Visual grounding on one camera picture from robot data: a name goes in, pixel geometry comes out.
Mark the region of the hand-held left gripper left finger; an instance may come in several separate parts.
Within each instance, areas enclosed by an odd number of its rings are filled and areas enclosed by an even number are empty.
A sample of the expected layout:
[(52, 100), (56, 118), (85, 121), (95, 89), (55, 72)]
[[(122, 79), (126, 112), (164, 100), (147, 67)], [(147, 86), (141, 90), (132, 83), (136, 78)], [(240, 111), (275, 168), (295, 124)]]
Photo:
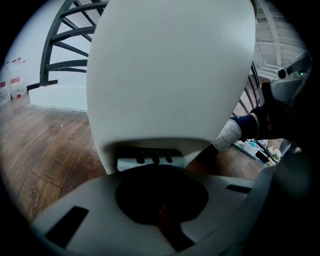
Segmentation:
[(171, 256), (157, 196), (175, 176), (149, 164), (91, 179), (49, 206), (32, 227), (60, 256)]

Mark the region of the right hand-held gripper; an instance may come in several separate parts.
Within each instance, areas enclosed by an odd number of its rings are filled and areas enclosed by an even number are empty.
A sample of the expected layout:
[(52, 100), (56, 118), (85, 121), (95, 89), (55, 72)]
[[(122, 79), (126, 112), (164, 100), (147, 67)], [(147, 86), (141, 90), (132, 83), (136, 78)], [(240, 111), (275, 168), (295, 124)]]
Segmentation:
[(313, 60), (305, 51), (276, 71), (276, 79), (260, 86), (261, 119), (298, 120), (306, 112), (306, 84), (313, 69)]

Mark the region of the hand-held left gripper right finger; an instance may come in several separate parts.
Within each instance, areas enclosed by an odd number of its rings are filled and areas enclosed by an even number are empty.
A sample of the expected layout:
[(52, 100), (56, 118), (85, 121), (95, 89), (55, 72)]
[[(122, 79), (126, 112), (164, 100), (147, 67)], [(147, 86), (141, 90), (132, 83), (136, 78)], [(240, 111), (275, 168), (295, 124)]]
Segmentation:
[(199, 215), (181, 224), (191, 241), (181, 256), (312, 256), (314, 155), (287, 154), (257, 178), (182, 175), (204, 186)]

